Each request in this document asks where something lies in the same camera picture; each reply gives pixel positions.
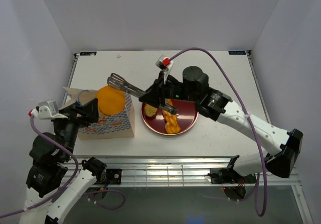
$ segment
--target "orange food item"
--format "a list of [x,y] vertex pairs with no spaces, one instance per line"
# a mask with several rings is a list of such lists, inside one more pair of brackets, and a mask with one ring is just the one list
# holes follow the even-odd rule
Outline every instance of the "orange food item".
[[[173,106],[172,101],[169,99],[167,103]],[[162,110],[164,119],[166,121],[165,130],[168,134],[177,134],[181,131],[181,127],[177,123],[177,117],[169,112]]]
[[153,106],[150,106],[149,104],[146,104],[144,107],[144,114],[146,118],[154,119],[157,115],[158,108],[155,108]]
[[96,95],[98,109],[104,115],[115,115],[125,108],[125,94],[110,86],[101,88]]

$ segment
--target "gray floor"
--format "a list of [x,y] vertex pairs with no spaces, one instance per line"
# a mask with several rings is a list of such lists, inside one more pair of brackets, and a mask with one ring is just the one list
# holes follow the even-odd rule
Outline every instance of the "gray floor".
[[[122,188],[125,205],[116,211],[105,210],[87,198],[81,198],[69,212],[64,224],[75,223],[302,223],[290,186],[269,187],[268,207],[258,217],[254,198],[236,204],[222,199],[208,199],[200,194],[221,197],[221,187]],[[117,205],[121,197],[109,193],[103,202]]]

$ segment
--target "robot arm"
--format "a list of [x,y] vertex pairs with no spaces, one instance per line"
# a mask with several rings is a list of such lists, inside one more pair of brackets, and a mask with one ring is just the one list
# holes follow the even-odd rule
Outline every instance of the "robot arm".
[[[209,77],[199,67],[187,67],[183,71],[183,82],[169,75],[173,62],[162,56],[156,63],[161,69],[158,78],[146,91],[143,91],[119,75],[112,73],[108,85],[126,91],[139,101],[160,107],[171,114],[177,109],[166,103],[166,99],[179,99],[195,102],[199,114],[228,125],[245,136],[254,139],[252,129],[242,110],[231,97],[219,90],[209,87]],[[266,168],[276,176],[289,177],[294,163],[300,153],[303,134],[297,129],[288,132],[251,115],[251,120],[258,133],[262,147],[266,150]],[[227,168],[210,174],[212,182],[232,183],[236,179],[262,171],[258,154],[231,159]]]
[[50,206],[46,223],[62,224],[71,208],[85,191],[94,183],[101,183],[105,180],[106,164],[95,158],[90,158],[88,161],[84,160],[82,165],[83,169],[79,172],[77,178]]
[[[32,206],[35,203],[39,203],[40,201],[52,196],[56,191],[57,190],[55,189],[44,195],[43,197],[39,197],[39,193],[36,190],[34,190],[33,188],[27,188],[27,196],[24,208],[26,209],[27,207]],[[41,206],[23,212],[19,224],[45,223],[45,219],[51,204],[51,201],[48,201]]]

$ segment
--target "red connector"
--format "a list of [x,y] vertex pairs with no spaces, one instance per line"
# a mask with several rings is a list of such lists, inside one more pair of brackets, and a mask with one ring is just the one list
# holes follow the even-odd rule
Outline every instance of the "red connector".
[[165,58],[165,59],[163,60],[163,65],[164,65],[165,67],[167,67],[170,63],[171,63],[171,62],[170,62],[169,58]]

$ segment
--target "round orange object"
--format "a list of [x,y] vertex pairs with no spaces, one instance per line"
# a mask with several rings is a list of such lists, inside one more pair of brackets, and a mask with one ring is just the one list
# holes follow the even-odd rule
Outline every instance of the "round orange object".
[[96,129],[92,129],[92,128],[85,128],[85,130],[88,131],[88,132],[97,132]]
[[111,126],[120,126],[120,125],[122,125],[122,122],[116,122],[111,124]]
[[96,95],[98,108],[104,115],[115,115],[125,108],[125,94],[110,86],[101,88]]

